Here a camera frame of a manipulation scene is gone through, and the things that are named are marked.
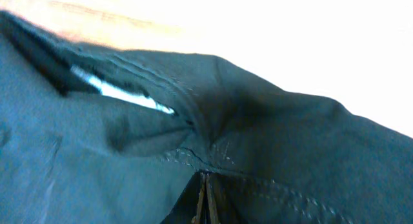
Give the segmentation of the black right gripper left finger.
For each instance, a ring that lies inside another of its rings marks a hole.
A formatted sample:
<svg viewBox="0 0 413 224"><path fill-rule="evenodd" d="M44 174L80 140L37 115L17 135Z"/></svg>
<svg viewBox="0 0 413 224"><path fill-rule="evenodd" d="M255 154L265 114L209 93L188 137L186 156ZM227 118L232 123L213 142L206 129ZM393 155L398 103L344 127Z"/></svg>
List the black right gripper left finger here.
<svg viewBox="0 0 413 224"><path fill-rule="evenodd" d="M205 173L196 172L161 224L205 223Z"/></svg>

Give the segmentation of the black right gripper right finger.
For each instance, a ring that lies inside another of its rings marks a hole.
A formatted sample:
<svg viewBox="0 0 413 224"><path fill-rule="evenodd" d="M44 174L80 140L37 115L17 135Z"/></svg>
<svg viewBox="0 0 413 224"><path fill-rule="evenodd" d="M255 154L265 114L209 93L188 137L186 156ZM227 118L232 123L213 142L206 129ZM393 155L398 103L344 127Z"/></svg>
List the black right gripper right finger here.
<svg viewBox="0 0 413 224"><path fill-rule="evenodd" d="M205 223L208 224L242 224L236 202L237 195L234 182L230 178L217 173L205 175Z"/></svg>

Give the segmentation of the black shorts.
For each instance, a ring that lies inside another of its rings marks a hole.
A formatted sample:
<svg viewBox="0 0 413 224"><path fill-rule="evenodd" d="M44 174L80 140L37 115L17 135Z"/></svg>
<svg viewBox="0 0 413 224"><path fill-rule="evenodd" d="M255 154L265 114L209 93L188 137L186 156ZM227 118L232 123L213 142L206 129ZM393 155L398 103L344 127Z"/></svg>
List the black shorts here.
<svg viewBox="0 0 413 224"><path fill-rule="evenodd" d="M412 139L217 56L72 43L1 12L1 222L161 223L196 172L245 223L411 223Z"/></svg>

